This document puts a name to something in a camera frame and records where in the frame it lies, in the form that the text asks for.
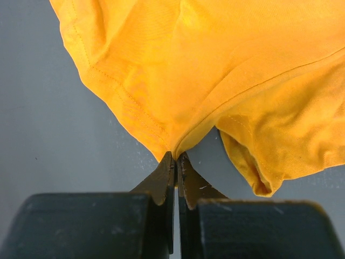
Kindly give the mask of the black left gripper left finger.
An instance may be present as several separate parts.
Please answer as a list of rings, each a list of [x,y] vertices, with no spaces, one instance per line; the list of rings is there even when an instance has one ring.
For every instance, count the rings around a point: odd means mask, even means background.
[[[174,188],[167,152],[129,192],[32,195],[13,219],[1,258],[168,258]]]

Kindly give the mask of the orange t shirt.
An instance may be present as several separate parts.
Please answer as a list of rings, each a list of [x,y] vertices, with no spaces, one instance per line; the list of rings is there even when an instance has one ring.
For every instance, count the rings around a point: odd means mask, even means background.
[[[213,128],[257,196],[344,164],[344,1],[52,1],[82,83],[157,160]]]

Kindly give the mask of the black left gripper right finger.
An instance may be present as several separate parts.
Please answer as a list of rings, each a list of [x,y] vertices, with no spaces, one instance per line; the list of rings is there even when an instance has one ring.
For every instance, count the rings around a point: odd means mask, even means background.
[[[182,258],[344,258],[326,212],[306,201],[231,200],[176,163]]]

